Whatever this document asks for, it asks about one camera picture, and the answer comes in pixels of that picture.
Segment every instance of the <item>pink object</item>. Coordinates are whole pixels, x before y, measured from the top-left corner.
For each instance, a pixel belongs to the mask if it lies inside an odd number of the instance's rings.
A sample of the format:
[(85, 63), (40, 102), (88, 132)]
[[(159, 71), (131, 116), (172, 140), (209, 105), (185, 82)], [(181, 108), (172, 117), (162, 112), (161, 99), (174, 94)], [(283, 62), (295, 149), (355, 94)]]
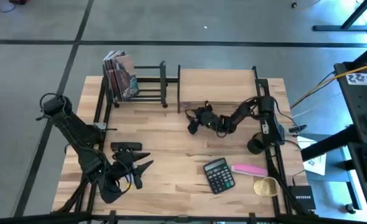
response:
[(268, 171), (258, 166), (252, 166), (247, 164), (236, 164), (231, 166), (232, 172), (239, 174), (253, 175), (257, 177), (267, 177)]

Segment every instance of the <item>concrete floor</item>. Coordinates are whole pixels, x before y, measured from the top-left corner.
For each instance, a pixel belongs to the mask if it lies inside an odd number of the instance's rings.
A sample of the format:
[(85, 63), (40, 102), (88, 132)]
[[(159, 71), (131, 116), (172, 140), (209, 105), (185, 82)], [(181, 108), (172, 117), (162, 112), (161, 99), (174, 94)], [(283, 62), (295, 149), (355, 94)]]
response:
[[(308, 4), (310, 1), (299, 1)], [(87, 1), (36, 0), (0, 13), (0, 40), (75, 40)], [(2, 9), (9, 3), (0, 0)], [(112, 1), (95, 0), (83, 40), (192, 40), (367, 44), (366, 33), (312, 32), (315, 24), (341, 24), (355, 0), (324, 0), (307, 10), (292, 10), (290, 1)], [(357, 21), (367, 24), (367, 11)], [(11, 217), (37, 149), (44, 123), (39, 98), (58, 89), (72, 45), (0, 44), (0, 217)], [(125, 50), (138, 65), (167, 61), (167, 75), (185, 68), (237, 68), (256, 65), (260, 77), (284, 78), (293, 103), (333, 70), (333, 64), (357, 58), (366, 48), (212, 47), (92, 45), (79, 46), (65, 88), (77, 108), (84, 79), (101, 75), (102, 58)], [(307, 133), (333, 134), (351, 123), (338, 84), (333, 82), (294, 108)], [(63, 164), (66, 140), (53, 129), (45, 149), (26, 215), (48, 213)], [(334, 187), (314, 184), (324, 217), (340, 215), (338, 203), (323, 197)]]

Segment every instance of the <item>white label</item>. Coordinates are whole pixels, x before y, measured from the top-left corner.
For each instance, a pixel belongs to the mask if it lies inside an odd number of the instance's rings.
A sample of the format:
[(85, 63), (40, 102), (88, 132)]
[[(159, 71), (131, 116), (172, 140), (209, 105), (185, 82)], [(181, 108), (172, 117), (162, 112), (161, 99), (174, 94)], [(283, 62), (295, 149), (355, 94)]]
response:
[(354, 73), (346, 75), (349, 85), (367, 85), (367, 73)]

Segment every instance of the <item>wooden table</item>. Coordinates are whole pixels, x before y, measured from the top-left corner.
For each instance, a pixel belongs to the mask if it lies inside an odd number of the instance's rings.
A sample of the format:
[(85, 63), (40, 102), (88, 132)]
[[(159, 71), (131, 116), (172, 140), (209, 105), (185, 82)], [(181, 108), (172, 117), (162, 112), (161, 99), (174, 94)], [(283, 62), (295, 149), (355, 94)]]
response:
[[(77, 115), (87, 124), (92, 123), (102, 77), (87, 77), (81, 94)], [(290, 115), (289, 103), (283, 79), (268, 78), (270, 92), (279, 103), (281, 111)], [(140, 88), (155, 88), (158, 83), (140, 83)], [(151, 155), (154, 163), (142, 176), (143, 189), (134, 187), (112, 204), (105, 204), (99, 192), (96, 193), (93, 214), (108, 215), (116, 210), (118, 215), (151, 216), (202, 216), (202, 217), (248, 217), (253, 212), (257, 217), (274, 217), (271, 198), (259, 197), (254, 193), (253, 184), (258, 179), (248, 175), (234, 174), (236, 186), (214, 195), (211, 192), (203, 165), (214, 159), (225, 157), (229, 164), (254, 164), (266, 167), (265, 155), (251, 154), (246, 147), (251, 136), (260, 131), (259, 121), (246, 118), (234, 134), (218, 138), (215, 132), (200, 127), (194, 136), (188, 133), (185, 113), (177, 113), (177, 84), (169, 83), (167, 103), (164, 109), (159, 103), (121, 103), (112, 108), (104, 152), (110, 161), (111, 142), (133, 141), (143, 144), (143, 151)], [(217, 114), (231, 114), (237, 104), (213, 105)], [(290, 120), (277, 114), (280, 123)], [(299, 149), (293, 144), (281, 147), (288, 184), (294, 174), (304, 169)], [(80, 182), (81, 170), (77, 155), (69, 148), (53, 210), (60, 208), (71, 196)], [(295, 177), (297, 185), (307, 185), (305, 172)], [(285, 213), (282, 193), (278, 195), (282, 213)], [(83, 209), (88, 201), (85, 192)]]

